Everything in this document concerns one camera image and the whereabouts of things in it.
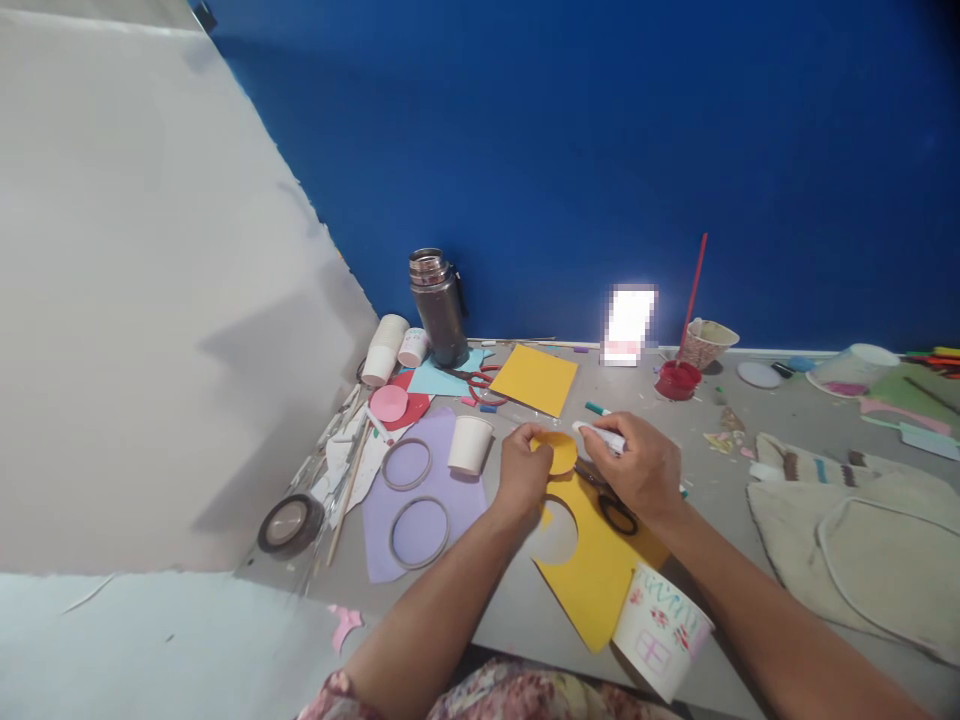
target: thermos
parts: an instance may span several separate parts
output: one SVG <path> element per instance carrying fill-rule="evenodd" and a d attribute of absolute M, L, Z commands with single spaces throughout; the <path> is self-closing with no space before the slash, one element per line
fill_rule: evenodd
<path fill-rule="evenodd" d="M 438 367 L 457 368 L 469 357 L 463 332 L 463 290 L 457 268 L 437 248 L 410 255 L 410 290 Z"/>

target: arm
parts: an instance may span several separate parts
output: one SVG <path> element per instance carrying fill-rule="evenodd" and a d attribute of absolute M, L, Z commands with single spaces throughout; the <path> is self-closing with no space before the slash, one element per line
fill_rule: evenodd
<path fill-rule="evenodd" d="M 629 413 L 601 418 L 626 451 L 582 429 L 590 457 L 683 563 L 764 696 L 783 718 L 914 718 L 923 711 L 866 658 L 744 557 L 677 492 L 680 451 Z"/>
<path fill-rule="evenodd" d="M 347 662 L 356 696 L 390 720 L 424 717 L 473 637 L 546 491 L 553 449 L 522 425 L 503 441 L 490 508 L 404 593 Z"/>

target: purple paper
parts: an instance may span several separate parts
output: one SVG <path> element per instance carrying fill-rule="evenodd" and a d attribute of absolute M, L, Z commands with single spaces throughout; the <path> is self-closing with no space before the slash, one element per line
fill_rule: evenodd
<path fill-rule="evenodd" d="M 450 516 L 450 537 L 446 547 L 466 532 L 487 509 L 487 497 L 481 478 L 455 479 L 447 467 L 456 415 L 447 407 L 431 409 L 413 425 L 403 439 L 419 438 L 430 448 L 432 465 L 424 481 L 400 492 L 387 487 L 383 471 L 377 473 L 370 494 L 360 506 L 363 510 L 363 536 L 367 547 L 367 575 L 371 583 L 392 582 L 406 570 L 390 554 L 390 527 L 397 513 L 418 497 L 435 497 Z M 402 485 L 414 480 L 424 467 L 423 447 L 415 444 L 398 448 L 390 459 L 390 481 Z M 400 522 L 394 537 L 397 554 L 410 564 L 429 557 L 443 539 L 445 521 L 435 503 L 421 502 L 411 507 Z"/>

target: red stick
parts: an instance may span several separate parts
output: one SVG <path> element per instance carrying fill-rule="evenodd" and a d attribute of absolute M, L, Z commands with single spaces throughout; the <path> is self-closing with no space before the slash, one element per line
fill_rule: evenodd
<path fill-rule="evenodd" d="M 690 303 L 687 305 L 687 320 L 683 323 L 683 336 L 680 338 L 680 349 L 677 351 L 677 364 L 683 356 L 683 344 L 687 341 L 687 328 L 690 326 L 690 316 L 693 314 L 693 299 L 697 296 L 697 284 L 700 282 L 700 268 L 703 267 L 703 251 L 707 249 L 707 234 L 700 240 L 700 258 L 697 260 L 697 274 L 693 276 L 693 290 L 690 292 Z"/>

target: red paint cup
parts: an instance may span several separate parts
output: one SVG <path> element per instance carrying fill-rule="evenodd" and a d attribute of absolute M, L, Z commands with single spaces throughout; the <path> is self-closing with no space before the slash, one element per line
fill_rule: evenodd
<path fill-rule="evenodd" d="M 660 368 L 660 379 L 654 388 L 670 400 L 689 400 L 703 380 L 703 374 L 690 363 L 668 360 Z"/>

